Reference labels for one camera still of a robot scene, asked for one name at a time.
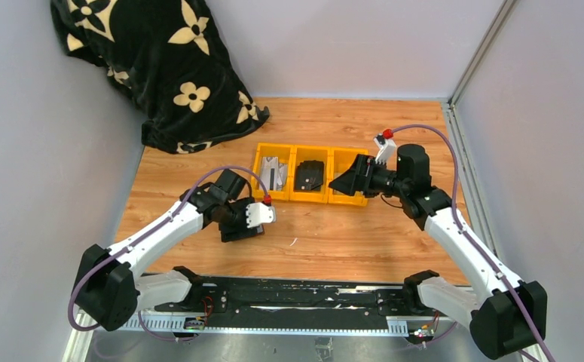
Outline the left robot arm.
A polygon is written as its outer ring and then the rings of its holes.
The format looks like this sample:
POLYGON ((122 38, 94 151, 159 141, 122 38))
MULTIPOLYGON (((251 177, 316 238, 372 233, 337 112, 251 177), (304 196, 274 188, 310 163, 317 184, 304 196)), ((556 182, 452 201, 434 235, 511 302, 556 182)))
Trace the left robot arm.
POLYGON ((163 215, 136 234, 110 245, 93 244, 82 254, 67 307, 67 319, 77 331, 102 327, 114 331, 132 316, 156 305, 175 302, 184 311, 197 310, 203 291, 177 268, 147 275, 147 268, 184 239, 219 224, 222 241, 253 238, 275 222, 276 211, 265 182, 245 169, 263 190, 261 201, 239 195, 249 184, 240 166, 212 169, 187 189, 163 215))

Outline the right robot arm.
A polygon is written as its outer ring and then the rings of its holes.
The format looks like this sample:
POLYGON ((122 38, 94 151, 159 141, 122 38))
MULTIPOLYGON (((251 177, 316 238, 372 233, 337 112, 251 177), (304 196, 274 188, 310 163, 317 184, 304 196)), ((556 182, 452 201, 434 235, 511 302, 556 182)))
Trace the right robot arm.
POLYGON ((537 281, 525 282, 504 265, 470 228, 452 198, 432 184, 424 147, 397 149, 396 169, 358 154, 351 166, 329 183, 345 195, 399 198, 404 213, 433 238, 456 263, 471 291, 449 284, 434 271, 404 280, 402 304, 411 314, 428 308, 465 327, 478 350, 491 360, 539 344, 546 337, 548 296, 537 281))

